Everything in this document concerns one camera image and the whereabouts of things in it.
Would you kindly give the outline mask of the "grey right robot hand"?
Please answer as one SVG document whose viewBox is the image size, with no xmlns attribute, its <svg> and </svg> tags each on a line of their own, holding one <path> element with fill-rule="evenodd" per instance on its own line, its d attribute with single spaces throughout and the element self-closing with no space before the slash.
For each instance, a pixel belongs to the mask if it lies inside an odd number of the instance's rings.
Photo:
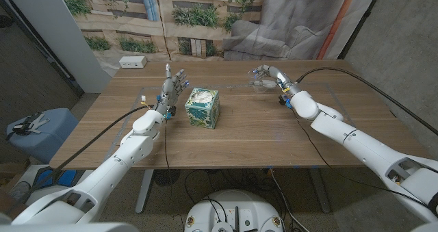
<svg viewBox="0 0 438 232">
<path fill-rule="evenodd" d="M 250 85 L 264 88 L 279 87 L 282 92 L 290 96 L 302 91 L 297 82 L 292 81 L 284 72 L 274 66 L 264 64 L 252 69 L 248 74 L 254 79 L 249 82 Z"/>
</svg>

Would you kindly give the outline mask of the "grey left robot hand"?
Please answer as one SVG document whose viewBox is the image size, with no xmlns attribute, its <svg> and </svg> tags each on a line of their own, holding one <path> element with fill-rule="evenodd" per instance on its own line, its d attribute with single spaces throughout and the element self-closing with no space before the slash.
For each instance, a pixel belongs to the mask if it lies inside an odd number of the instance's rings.
<svg viewBox="0 0 438 232">
<path fill-rule="evenodd" d="M 175 111 L 172 107 L 176 105 L 179 95 L 188 87 L 189 81 L 185 80 L 187 75 L 183 69 L 175 75 L 172 75 L 170 65 L 166 64 L 165 67 L 166 79 L 163 83 L 160 98 L 155 105 L 154 110 L 166 118 L 168 113 L 172 116 L 175 115 Z"/>
</svg>

